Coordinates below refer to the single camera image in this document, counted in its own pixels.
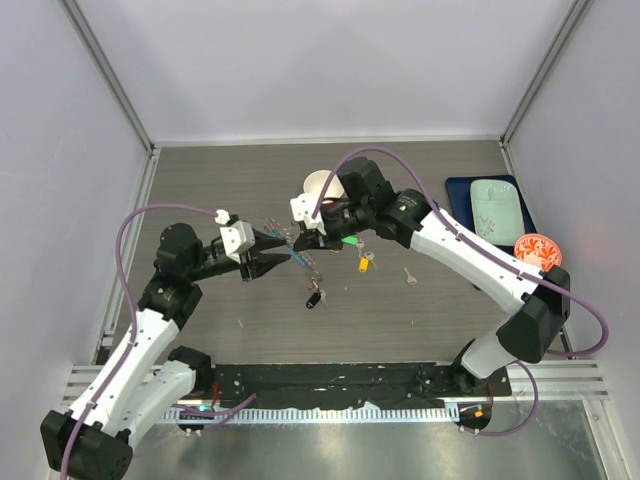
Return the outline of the black tag key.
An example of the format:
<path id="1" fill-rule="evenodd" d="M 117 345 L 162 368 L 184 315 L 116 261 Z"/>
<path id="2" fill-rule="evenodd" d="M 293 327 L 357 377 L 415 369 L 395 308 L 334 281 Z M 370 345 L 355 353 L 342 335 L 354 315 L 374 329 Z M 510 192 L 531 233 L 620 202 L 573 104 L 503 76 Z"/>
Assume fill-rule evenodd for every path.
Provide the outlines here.
<path id="1" fill-rule="evenodd" d="M 317 305 L 324 305 L 325 307 L 328 306 L 327 304 L 327 293 L 325 290 L 316 290 L 314 291 L 311 296 L 308 298 L 308 300 L 306 301 L 306 308 L 307 309 L 314 309 Z"/>

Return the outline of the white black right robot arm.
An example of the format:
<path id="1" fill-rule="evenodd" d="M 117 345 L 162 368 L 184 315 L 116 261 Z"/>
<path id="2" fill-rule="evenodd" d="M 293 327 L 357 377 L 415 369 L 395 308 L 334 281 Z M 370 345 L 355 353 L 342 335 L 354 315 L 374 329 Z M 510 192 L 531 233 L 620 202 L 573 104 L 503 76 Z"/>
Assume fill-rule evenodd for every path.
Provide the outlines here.
<path id="1" fill-rule="evenodd" d="M 456 356 L 451 380 L 457 391 L 475 394 L 497 370 L 545 356 L 570 313 L 565 270 L 544 272 L 507 254 L 429 204 L 421 192 L 394 190 L 378 165 L 363 156 L 347 161 L 337 176 L 344 190 L 338 199 L 326 201 L 313 192 L 291 200 L 292 217 L 301 229 L 295 250 L 337 250 L 343 238 L 372 230 L 449 267 L 507 314 Z"/>

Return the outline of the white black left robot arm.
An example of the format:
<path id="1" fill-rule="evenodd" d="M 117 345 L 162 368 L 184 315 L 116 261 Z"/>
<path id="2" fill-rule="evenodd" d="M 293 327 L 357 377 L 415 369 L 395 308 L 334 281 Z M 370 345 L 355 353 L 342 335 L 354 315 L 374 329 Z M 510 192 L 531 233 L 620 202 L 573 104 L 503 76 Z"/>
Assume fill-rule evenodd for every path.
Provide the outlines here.
<path id="1" fill-rule="evenodd" d="M 75 479 L 122 478 L 162 414 L 180 398 L 200 399 L 212 389 L 210 356 L 188 347 L 151 370 L 196 309 L 199 281 L 231 272 L 260 278 L 289 260 L 279 250 L 285 243 L 239 219 L 223 225 L 210 245 L 188 224 L 167 227 L 128 333 L 69 409 L 52 410 L 41 423 L 49 467 Z"/>

